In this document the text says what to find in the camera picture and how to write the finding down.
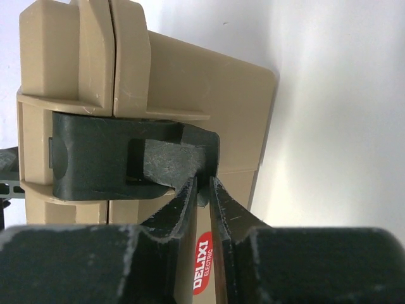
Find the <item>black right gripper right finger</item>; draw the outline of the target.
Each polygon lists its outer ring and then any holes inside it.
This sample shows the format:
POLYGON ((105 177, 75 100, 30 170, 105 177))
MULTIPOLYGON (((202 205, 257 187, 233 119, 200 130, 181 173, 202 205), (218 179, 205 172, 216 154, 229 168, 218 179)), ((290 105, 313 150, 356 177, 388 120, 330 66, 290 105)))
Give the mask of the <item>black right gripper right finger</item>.
POLYGON ((217 303, 403 303, 404 248, 373 227, 273 228, 210 181, 217 303))

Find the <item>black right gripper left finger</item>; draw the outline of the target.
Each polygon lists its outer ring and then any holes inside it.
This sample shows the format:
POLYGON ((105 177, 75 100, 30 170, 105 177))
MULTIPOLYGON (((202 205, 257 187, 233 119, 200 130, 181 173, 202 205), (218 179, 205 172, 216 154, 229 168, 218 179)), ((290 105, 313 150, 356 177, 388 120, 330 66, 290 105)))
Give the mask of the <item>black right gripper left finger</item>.
POLYGON ((197 181, 140 224, 1 233, 2 303, 191 303, 197 181))

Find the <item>tan plastic tool box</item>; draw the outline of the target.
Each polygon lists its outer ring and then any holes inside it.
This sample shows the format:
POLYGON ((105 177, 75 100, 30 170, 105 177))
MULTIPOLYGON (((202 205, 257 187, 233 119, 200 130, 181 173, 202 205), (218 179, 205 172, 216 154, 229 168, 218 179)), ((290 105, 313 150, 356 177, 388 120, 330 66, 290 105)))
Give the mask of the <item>tan plastic tool box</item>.
POLYGON ((269 70, 149 31, 131 1, 36 1, 20 52, 28 225, 140 224, 189 179, 197 209, 214 177, 249 193, 269 70))

